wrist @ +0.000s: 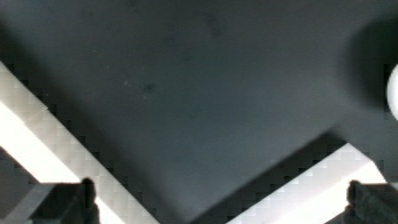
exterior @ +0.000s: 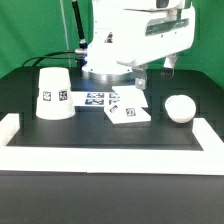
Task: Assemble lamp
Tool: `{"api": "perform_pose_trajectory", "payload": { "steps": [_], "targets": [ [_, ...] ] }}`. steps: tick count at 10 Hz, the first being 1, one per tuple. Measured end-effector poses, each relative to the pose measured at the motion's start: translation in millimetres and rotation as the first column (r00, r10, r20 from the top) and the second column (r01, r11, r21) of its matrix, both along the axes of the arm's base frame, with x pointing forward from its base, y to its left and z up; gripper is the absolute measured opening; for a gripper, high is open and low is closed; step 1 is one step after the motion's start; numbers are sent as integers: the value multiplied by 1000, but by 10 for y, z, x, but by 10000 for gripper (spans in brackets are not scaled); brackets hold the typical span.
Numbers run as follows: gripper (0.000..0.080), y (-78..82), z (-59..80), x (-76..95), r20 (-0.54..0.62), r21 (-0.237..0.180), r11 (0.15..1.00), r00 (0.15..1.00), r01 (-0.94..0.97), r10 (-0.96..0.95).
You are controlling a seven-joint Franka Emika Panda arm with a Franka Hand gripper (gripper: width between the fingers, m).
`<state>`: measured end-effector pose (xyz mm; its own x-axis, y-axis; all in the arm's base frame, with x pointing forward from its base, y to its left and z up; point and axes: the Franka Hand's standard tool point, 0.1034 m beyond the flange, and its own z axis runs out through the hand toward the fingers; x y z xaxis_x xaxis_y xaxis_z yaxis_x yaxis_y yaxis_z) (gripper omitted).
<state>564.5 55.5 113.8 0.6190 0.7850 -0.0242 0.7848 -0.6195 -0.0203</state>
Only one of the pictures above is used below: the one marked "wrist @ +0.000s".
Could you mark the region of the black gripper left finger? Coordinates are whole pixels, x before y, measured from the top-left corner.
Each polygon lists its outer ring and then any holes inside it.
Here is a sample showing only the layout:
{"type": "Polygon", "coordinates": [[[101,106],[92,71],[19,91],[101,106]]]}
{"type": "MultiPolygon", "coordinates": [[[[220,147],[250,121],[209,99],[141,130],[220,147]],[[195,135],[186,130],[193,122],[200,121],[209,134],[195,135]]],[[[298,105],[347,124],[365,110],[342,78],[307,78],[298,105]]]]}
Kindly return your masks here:
{"type": "Polygon", "coordinates": [[[42,183],[22,195],[0,224],[99,224],[93,182],[42,183]]]}

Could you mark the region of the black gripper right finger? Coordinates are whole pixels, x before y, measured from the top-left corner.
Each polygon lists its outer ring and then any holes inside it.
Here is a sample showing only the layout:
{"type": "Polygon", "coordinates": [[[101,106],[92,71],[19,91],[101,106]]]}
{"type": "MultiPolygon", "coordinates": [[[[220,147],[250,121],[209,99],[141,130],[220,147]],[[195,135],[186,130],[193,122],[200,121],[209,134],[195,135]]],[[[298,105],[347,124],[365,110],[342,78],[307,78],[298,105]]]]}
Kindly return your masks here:
{"type": "Polygon", "coordinates": [[[342,224],[398,224],[398,189],[388,184],[349,182],[342,224]]]}

